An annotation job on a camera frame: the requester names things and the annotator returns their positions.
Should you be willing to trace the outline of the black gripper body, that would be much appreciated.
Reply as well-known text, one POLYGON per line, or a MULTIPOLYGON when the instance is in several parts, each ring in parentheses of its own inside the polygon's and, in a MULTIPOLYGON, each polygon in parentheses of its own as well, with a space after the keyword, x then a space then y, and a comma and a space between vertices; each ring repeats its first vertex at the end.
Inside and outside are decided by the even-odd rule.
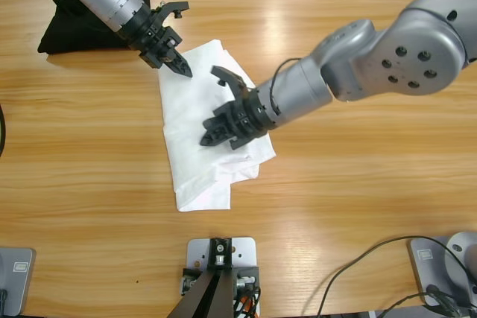
POLYGON ((230 146, 233 150, 268 133, 271 121, 265 114, 257 89, 245 91, 230 102, 227 123, 231 132, 230 146))
POLYGON ((139 56, 153 69, 165 65, 163 60, 169 49, 175 48, 182 38, 170 26, 163 22, 173 14, 175 19, 181 19, 182 4, 164 4, 156 9, 150 9, 143 4, 132 18, 117 32, 117 36, 127 45, 140 52, 139 56))

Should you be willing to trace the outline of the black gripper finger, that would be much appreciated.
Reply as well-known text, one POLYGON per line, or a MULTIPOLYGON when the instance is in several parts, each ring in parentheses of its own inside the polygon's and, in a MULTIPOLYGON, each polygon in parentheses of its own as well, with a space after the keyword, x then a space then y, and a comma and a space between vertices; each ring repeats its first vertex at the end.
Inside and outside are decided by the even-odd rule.
POLYGON ((187 60, 175 48, 167 51, 163 62, 174 73, 192 78, 192 70, 187 60))
POLYGON ((203 122, 205 129, 225 127, 227 129, 238 128, 238 101, 229 101, 213 111, 213 116, 203 122))
POLYGON ((203 147, 217 146, 233 137, 233 133, 225 126, 210 127, 206 129, 199 144, 203 147))

